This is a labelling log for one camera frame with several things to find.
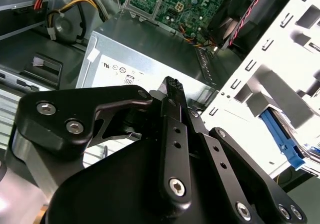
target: green circuit board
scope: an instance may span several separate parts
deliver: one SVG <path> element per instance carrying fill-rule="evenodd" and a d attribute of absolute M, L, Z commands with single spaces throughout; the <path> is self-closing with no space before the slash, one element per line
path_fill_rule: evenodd
<path fill-rule="evenodd" d="M 130 0 L 130 5 L 152 14 L 159 0 Z M 212 17 L 217 12 L 224 0 L 162 0 L 157 12 L 156 21 L 179 30 L 183 24 L 186 34 L 197 36 L 204 41 L 199 34 L 201 29 L 207 28 Z"/>

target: white sticker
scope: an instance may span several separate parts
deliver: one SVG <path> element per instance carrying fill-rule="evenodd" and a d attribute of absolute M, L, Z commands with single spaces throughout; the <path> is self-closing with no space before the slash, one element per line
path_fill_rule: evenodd
<path fill-rule="evenodd" d="M 131 66 L 102 55 L 92 85 L 92 87 L 138 85 L 150 91 L 155 89 L 154 86 L 158 89 L 160 83 Z"/>
<path fill-rule="evenodd" d="M 100 54 L 100 51 L 97 50 L 96 48 L 93 48 L 86 59 L 89 60 L 90 62 L 93 62 L 95 61 L 95 59 L 98 57 L 99 54 Z"/>

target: power supply label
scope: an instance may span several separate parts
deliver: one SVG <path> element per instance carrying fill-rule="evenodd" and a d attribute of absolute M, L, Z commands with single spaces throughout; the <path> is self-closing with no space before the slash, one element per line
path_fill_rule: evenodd
<path fill-rule="evenodd" d="M 150 77 L 108 56 L 102 55 L 92 87 L 139 85 L 149 91 Z"/>

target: cable connector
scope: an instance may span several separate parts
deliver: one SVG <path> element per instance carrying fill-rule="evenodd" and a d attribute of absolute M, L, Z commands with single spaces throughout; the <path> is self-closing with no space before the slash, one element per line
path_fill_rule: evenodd
<path fill-rule="evenodd" d="M 57 39 L 57 37 L 55 35 L 56 31 L 55 31 L 54 28 L 47 28 L 46 30 L 48 31 L 48 34 L 50 35 L 50 39 L 51 40 L 56 40 Z"/>
<path fill-rule="evenodd" d="M 61 18 L 64 18 L 64 17 L 65 17 L 65 14 L 64 14 L 64 13 L 61 13 L 60 10 L 58 10 L 58 12 L 59 12 Z"/>

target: blue plastic clip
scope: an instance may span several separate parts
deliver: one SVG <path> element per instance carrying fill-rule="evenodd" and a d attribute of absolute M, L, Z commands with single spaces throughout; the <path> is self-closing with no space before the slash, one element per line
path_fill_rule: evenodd
<path fill-rule="evenodd" d="M 271 135 L 273 136 L 276 144 L 278 145 L 280 151 L 286 156 L 288 162 L 297 170 L 303 164 L 305 164 L 304 160 L 302 160 L 294 147 L 296 146 L 295 142 L 290 138 L 287 139 L 282 129 L 279 127 L 275 119 L 270 113 L 269 109 L 266 109 L 264 113 L 261 114 L 260 118 L 264 121 L 267 128 L 269 129 Z"/>

